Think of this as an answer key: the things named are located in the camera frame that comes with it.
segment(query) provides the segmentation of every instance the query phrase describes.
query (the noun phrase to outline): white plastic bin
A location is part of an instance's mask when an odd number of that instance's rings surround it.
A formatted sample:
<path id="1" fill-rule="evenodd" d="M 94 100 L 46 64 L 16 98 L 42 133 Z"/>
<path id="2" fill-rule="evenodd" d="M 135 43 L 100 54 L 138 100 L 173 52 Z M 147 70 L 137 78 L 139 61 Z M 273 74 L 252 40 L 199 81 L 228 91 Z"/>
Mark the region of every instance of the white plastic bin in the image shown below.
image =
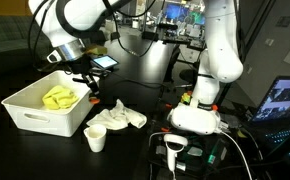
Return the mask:
<path id="1" fill-rule="evenodd" d="M 88 101 L 90 89 L 74 82 L 73 77 L 81 78 L 55 71 L 4 99 L 2 104 L 19 129 L 70 137 L 93 107 Z M 56 85 L 72 90 L 79 100 L 68 109 L 47 109 L 42 97 Z"/>

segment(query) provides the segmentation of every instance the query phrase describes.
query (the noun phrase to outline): computer monitor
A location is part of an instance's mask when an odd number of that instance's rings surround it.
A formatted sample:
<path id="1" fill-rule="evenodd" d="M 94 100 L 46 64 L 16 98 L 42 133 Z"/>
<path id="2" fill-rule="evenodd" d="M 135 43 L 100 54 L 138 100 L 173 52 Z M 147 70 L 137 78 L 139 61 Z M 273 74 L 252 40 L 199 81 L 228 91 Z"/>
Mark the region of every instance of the computer monitor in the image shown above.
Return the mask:
<path id="1" fill-rule="evenodd" d="M 290 119 L 290 77 L 277 77 L 251 121 Z"/>
<path id="2" fill-rule="evenodd" d="M 177 21 L 184 22 L 188 16 L 188 8 L 180 4 L 169 3 L 165 9 L 167 19 L 176 19 Z"/>

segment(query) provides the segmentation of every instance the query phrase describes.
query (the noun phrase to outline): laptop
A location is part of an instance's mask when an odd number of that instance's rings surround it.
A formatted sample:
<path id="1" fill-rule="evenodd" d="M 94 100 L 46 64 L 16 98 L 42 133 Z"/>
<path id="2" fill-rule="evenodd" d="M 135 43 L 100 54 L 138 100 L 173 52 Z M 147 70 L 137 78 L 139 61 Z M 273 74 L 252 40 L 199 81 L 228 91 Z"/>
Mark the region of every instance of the laptop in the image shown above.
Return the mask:
<path id="1" fill-rule="evenodd" d="M 290 76 L 278 76 L 273 81 L 256 113 L 243 126 L 267 151 L 273 150 L 289 137 Z"/>

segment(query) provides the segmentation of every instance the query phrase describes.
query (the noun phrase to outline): yellow cloth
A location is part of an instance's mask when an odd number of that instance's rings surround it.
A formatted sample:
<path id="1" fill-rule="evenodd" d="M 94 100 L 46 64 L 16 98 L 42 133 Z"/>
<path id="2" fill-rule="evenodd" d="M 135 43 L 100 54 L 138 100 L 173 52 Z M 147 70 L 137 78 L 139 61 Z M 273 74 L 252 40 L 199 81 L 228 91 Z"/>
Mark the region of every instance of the yellow cloth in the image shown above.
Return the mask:
<path id="1" fill-rule="evenodd" d="M 240 138 L 247 138 L 247 137 L 242 133 L 241 130 L 238 130 L 238 131 L 237 131 L 237 135 L 238 135 L 238 137 L 240 137 Z"/>
<path id="2" fill-rule="evenodd" d="M 42 100 L 47 109 L 57 110 L 71 107 L 78 97 L 71 90 L 58 85 L 45 94 Z"/>
<path id="3" fill-rule="evenodd" d="M 94 44 L 94 45 L 88 47 L 85 53 L 86 54 L 95 54 L 95 55 L 107 54 L 107 48 L 104 46 Z"/>

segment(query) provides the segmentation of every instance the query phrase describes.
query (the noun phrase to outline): black tabletop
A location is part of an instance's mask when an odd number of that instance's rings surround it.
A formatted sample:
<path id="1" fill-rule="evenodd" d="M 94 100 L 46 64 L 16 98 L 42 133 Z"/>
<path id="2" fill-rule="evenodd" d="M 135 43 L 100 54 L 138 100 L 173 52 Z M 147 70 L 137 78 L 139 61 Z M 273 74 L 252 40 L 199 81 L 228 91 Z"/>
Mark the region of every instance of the black tabletop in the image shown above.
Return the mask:
<path id="1" fill-rule="evenodd" d="M 142 54 L 150 40 L 121 37 L 123 46 Z M 72 137 L 60 137 L 18 129 L 0 105 L 0 179 L 147 179 L 147 128 L 128 127 L 108 131 L 105 148 L 90 151 L 83 130 L 86 122 L 104 108 L 111 109 L 116 100 L 143 112 L 154 109 L 159 88 L 147 88 L 122 81 L 122 77 L 140 82 L 161 83 L 172 45 L 154 42 L 143 57 L 133 56 L 119 46 L 117 40 L 107 42 L 108 54 L 120 64 L 114 74 L 100 81 L 102 100 L 93 107 Z M 31 67 L 0 76 L 0 102 L 37 79 L 47 75 Z"/>

